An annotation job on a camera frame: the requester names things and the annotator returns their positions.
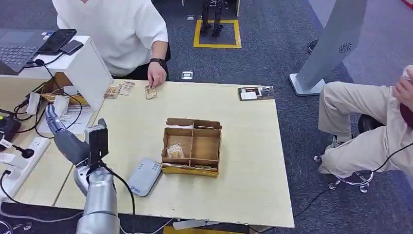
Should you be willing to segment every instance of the speaker grille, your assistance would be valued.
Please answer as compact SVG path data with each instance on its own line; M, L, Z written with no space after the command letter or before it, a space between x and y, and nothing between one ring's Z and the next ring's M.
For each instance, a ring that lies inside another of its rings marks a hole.
M340 46L340 48L338 49L338 52L339 52L340 54L344 54L344 53L346 53L347 51L351 50L351 47L352 47L352 46L353 46L353 45L352 45L351 43L344 43L343 45Z

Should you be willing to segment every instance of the laptop keyboard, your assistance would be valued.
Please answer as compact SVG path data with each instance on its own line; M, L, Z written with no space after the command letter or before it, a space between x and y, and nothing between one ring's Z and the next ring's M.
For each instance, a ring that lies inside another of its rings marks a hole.
M8 46L0 47L0 61L8 65L26 64L38 47Z

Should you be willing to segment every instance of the laptop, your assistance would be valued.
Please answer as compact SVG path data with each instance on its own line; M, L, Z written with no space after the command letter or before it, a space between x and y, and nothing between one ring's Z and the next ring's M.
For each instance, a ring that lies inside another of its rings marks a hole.
M43 30L0 28L0 75L18 75L47 38Z

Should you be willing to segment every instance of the office chair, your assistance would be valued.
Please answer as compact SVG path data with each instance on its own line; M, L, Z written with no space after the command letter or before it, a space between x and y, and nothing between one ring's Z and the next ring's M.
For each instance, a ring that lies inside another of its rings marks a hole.
M361 115L360 118L358 119L358 132L360 134L362 134L366 131L369 131L369 130L373 130L373 129L378 128L380 126L383 126L383 124L380 123L379 121L377 121L376 119L374 119L373 117L368 116L368 115ZM321 157L320 156L315 156L314 160L316 162L320 162ZM369 175L368 178L364 177L364 175L361 172L355 172L355 174L358 176L358 178L360 178L360 180L361 180L360 182L353 182L353 181L347 180L347 178L343 179L343 178L340 178L340 177L336 176L338 180L334 183L329 183L328 187L330 189L334 189L338 186L338 184L340 184L341 182L344 182L346 184L350 184L350 185L353 185L353 186L358 186L358 188L360 189L360 191L362 193L366 193L368 187L370 186L370 181L372 181L372 179L373 179L374 172L369 172L370 175Z

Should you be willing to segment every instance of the person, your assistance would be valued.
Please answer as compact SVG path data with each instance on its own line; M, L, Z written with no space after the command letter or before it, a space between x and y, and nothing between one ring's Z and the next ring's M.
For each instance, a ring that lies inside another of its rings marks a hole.
M319 129L333 134L319 171L346 178L379 168L393 152L413 143L413 65L395 86L331 82L320 93ZM350 113L366 114L384 124L352 139ZM413 175L413 146L395 154L378 172L402 170Z
M170 58L165 21L151 0L53 0L59 28L92 37L114 78L161 85Z

